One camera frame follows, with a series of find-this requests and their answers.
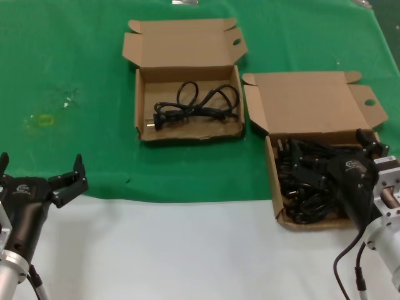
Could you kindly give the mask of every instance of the open cardboard box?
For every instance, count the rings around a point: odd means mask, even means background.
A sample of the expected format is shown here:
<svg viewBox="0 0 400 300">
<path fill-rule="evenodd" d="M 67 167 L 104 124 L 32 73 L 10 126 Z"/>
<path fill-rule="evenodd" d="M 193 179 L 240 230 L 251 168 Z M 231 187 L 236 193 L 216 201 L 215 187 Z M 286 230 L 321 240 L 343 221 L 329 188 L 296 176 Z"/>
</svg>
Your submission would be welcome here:
<svg viewBox="0 0 400 300">
<path fill-rule="evenodd" d="M 294 229 L 350 226 L 331 216 L 299 225 L 286 215 L 275 158 L 278 139 L 312 139 L 328 144 L 358 144 L 356 129 L 372 132 L 387 114 L 369 86 L 355 84 L 359 72 L 282 72 L 244 74 L 250 119 L 267 132 L 266 159 L 276 220 Z"/>
<path fill-rule="evenodd" d="M 140 68 L 136 70 L 135 126 L 143 141 L 164 139 L 212 139 L 240 137 L 244 133 L 244 108 L 238 68 L 234 65 L 248 49 L 235 19 L 182 21 L 129 21 L 134 33 L 126 33 L 122 55 Z M 199 85 L 197 103 L 222 84 L 232 84 L 240 93 L 239 118 L 221 122 L 208 117 L 189 117 L 184 122 L 153 126 L 154 105 L 176 102 L 185 81 Z M 224 89 L 234 103 L 234 93 Z M 181 93 L 181 103 L 189 103 L 194 87 Z M 216 94 L 207 107 L 226 109 Z"/>
</svg>

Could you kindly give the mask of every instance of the robotic arm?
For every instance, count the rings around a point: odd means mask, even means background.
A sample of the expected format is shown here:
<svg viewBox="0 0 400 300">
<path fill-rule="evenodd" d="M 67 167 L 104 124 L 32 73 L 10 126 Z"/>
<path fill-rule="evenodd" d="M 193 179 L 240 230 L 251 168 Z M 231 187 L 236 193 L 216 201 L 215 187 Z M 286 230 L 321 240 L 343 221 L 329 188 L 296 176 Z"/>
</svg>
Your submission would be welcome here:
<svg viewBox="0 0 400 300">
<path fill-rule="evenodd" d="M 46 300 L 40 277 L 31 265 L 50 205 L 61 208 L 88 189 L 82 156 L 73 171 L 48 180 L 11 177 L 4 172 L 9 157 L 0 156 L 0 300 L 11 300 L 19 283 L 31 282 L 40 300 Z"/>
<path fill-rule="evenodd" d="M 349 218 L 359 234 L 335 260 L 336 279 L 349 299 L 337 274 L 336 265 L 360 239 L 364 242 L 357 256 L 356 276 L 361 299 L 367 299 L 359 266 L 367 246 L 377 251 L 392 273 L 394 287 L 400 291 L 400 163 L 388 156 L 389 147 L 357 130 L 363 150 L 354 156 L 338 156 L 329 161 L 327 171 Z"/>
</svg>

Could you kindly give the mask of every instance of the box flap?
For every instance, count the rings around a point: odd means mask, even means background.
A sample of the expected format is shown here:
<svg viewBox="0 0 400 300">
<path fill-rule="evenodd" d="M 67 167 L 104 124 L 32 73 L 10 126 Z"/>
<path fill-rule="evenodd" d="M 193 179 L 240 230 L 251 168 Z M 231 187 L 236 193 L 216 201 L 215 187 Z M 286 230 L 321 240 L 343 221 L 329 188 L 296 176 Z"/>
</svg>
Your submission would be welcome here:
<svg viewBox="0 0 400 300">
<path fill-rule="evenodd" d="M 250 119 L 269 134 L 371 129 L 388 118 L 371 88 L 354 84 L 359 72 L 244 74 L 242 79 Z"/>
<path fill-rule="evenodd" d="M 248 49 L 235 19 L 129 21 L 122 55 L 139 67 L 234 64 Z"/>
</svg>

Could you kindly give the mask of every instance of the cable connector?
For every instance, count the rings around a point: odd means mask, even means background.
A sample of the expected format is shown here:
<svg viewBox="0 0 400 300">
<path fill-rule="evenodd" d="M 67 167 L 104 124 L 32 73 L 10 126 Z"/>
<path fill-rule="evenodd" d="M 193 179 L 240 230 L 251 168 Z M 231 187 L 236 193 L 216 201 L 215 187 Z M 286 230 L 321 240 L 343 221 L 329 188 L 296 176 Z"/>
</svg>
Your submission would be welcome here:
<svg viewBox="0 0 400 300">
<path fill-rule="evenodd" d="M 39 274 L 36 272 L 35 267 L 33 264 L 29 267 L 29 275 L 31 275 L 32 283 L 35 288 L 43 285 L 42 279 L 40 278 Z"/>
</svg>

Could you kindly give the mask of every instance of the tangled cables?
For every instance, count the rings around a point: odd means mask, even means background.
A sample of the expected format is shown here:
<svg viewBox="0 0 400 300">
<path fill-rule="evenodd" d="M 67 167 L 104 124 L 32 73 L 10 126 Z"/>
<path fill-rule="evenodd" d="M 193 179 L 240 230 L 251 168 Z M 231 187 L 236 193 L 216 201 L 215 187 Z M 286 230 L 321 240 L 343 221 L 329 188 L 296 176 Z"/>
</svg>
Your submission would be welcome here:
<svg viewBox="0 0 400 300">
<path fill-rule="evenodd" d="M 314 141 L 279 141 L 276 159 L 281 193 L 287 199 L 286 213 L 295 223 L 322 221 L 328 214 L 341 214 L 343 208 L 329 182 L 328 161 L 343 154 L 361 151 L 357 146 L 328 146 Z"/>
<path fill-rule="evenodd" d="M 196 88 L 196 92 L 189 104 L 181 104 L 181 92 L 183 88 L 188 84 L 192 84 Z M 224 88 L 230 88 L 234 91 L 236 97 L 234 104 L 222 91 Z M 219 93 L 225 99 L 228 108 L 218 109 L 213 107 L 204 107 L 208 103 L 208 101 L 210 101 L 210 99 L 217 93 Z M 239 91 L 234 86 L 230 84 L 223 84 L 216 89 L 212 89 L 211 91 L 209 91 L 207 96 L 199 104 L 194 104 L 198 96 L 199 86 L 197 83 L 195 83 L 194 81 L 186 81 L 182 83 L 176 94 L 176 103 L 158 102 L 156 103 L 156 105 L 154 105 L 154 110 L 156 111 L 156 113 L 153 115 L 155 129 L 160 130 L 164 123 L 182 121 L 191 116 L 211 117 L 220 121 L 223 121 L 229 117 L 238 118 L 238 115 L 234 114 L 233 110 L 239 105 L 240 97 Z M 168 111 L 163 110 L 166 107 L 173 107 L 178 109 L 172 109 Z"/>
</svg>

